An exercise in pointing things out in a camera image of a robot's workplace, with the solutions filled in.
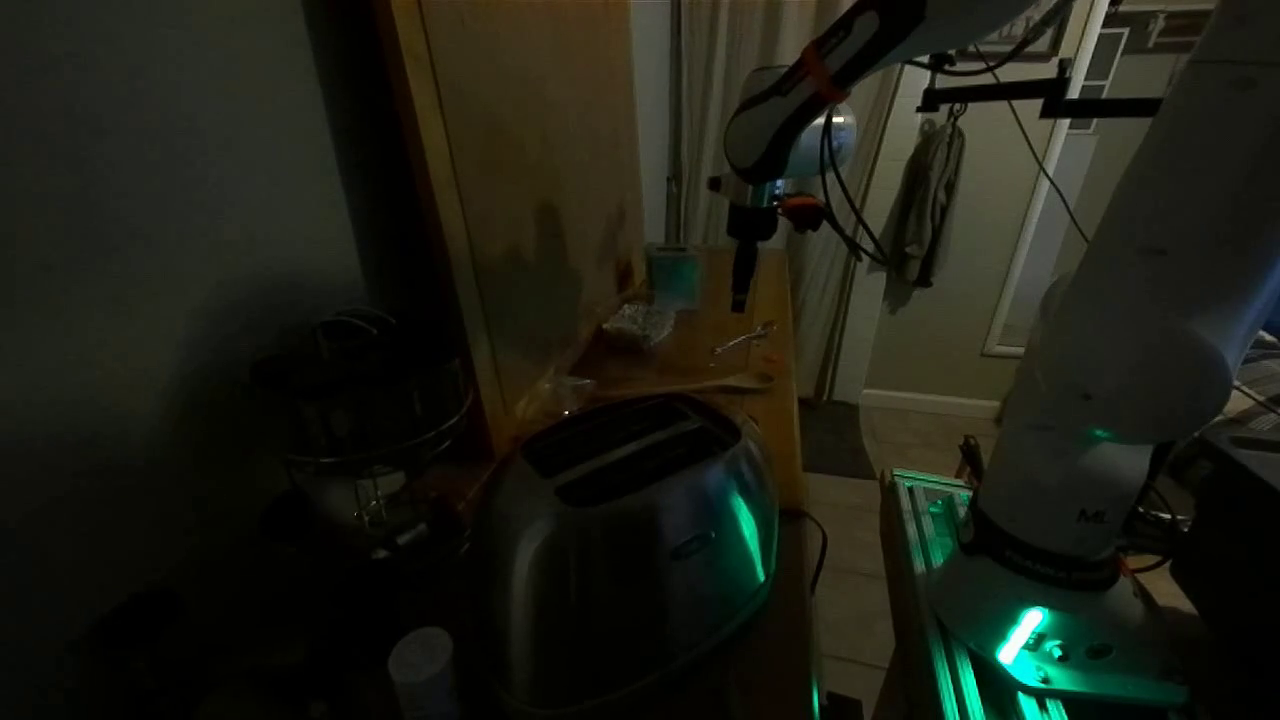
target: stainless steel toaster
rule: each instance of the stainless steel toaster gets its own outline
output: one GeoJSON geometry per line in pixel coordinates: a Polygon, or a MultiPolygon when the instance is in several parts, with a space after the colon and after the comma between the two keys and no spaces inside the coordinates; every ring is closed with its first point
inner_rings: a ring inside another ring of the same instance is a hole
{"type": "Polygon", "coordinates": [[[778,524],[756,443],[699,401],[553,425],[474,529],[484,682],[517,712],[579,712],[666,681],[756,616],[778,524]]]}

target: wooden cabinet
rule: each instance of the wooden cabinet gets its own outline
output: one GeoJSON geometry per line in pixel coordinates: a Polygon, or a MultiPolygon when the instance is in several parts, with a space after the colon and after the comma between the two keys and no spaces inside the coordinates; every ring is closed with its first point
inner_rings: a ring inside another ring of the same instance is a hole
{"type": "Polygon", "coordinates": [[[408,151],[451,270],[487,435],[640,278],[620,0],[380,0],[408,151]]]}

